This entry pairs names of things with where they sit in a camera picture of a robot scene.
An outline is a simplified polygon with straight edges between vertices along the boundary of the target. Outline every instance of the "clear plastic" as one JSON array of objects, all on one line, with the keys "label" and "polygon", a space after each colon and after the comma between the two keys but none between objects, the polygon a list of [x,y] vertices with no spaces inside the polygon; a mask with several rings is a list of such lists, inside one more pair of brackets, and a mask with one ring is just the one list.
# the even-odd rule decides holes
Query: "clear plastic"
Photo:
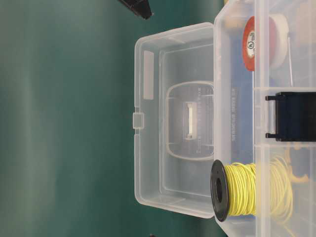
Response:
[{"label": "clear plastic", "polygon": [[135,46],[135,197],[193,216],[214,215],[213,25],[138,40]]},{"label": "clear plastic", "polygon": [[[255,16],[255,72],[242,61],[241,41],[246,22]],[[270,42],[269,20],[277,21],[281,38]],[[256,216],[229,217],[218,224],[230,237],[316,235],[316,143],[277,142],[275,104],[266,101],[278,92],[316,91],[316,1],[230,0],[215,20],[214,156],[224,164],[255,162]],[[276,46],[275,63],[270,48]],[[290,219],[271,209],[271,160],[288,163],[293,190]]]}]

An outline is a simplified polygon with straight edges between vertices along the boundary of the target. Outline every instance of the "wire spool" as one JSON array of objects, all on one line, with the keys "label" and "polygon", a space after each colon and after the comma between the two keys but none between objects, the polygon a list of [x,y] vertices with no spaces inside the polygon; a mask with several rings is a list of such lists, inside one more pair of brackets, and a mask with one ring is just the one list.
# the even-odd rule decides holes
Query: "wire spool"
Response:
[{"label": "wire spool", "polygon": [[[271,215],[286,223],[293,212],[293,190],[284,158],[275,155],[270,161]],[[233,163],[224,166],[219,160],[211,170],[211,198],[217,219],[227,216],[256,215],[256,165]]]},{"label": "wire spool", "polygon": [[[289,27],[284,15],[274,14],[269,17],[270,66],[279,67],[285,60],[288,51]],[[255,17],[252,16],[246,23],[242,37],[242,58],[245,67],[255,71]]]}]

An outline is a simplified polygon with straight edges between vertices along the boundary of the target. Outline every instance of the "plastic box lid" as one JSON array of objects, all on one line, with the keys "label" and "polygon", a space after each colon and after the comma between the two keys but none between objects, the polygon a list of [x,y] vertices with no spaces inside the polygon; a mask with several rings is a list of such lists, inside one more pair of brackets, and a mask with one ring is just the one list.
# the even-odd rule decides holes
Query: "plastic box lid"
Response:
[{"label": "plastic box lid", "polygon": [[213,25],[141,38],[135,46],[135,197],[197,217],[214,215]]}]

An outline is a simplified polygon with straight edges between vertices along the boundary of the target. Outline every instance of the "storage organizer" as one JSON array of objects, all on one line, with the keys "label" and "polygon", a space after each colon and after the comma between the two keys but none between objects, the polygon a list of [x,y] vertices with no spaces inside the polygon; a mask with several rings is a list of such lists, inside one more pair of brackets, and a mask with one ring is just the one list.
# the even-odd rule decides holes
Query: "storage organizer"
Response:
[{"label": "storage organizer", "polygon": [[[254,72],[246,69],[241,48],[252,16]],[[282,43],[270,41],[270,18],[286,19],[277,26],[285,30],[276,32]],[[210,218],[214,159],[254,162],[257,214],[217,220],[221,228],[230,237],[316,235],[316,143],[269,138],[277,129],[276,103],[266,100],[280,92],[316,92],[315,23],[314,0],[230,0],[214,33],[203,23],[137,42],[133,127],[140,203]],[[277,63],[271,63],[274,53]],[[315,111],[309,111],[304,119],[312,126]],[[287,223],[270,213],[275,154],[290,167],[294,203]]]}]

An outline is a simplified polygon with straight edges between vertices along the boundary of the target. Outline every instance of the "yellow wire coil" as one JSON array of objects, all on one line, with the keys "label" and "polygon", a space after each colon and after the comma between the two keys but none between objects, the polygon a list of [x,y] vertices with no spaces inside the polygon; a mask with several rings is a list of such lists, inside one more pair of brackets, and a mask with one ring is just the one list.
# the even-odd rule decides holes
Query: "yellow wire coil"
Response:
[{"label": "yellow wire coil", "polygon": [[[256,215],[256,165],[233,163],[225,166],[230,208],[229,216]],[[293,213],[293,190],[284,158],[270,161],[271,216],[286,223]]]}]

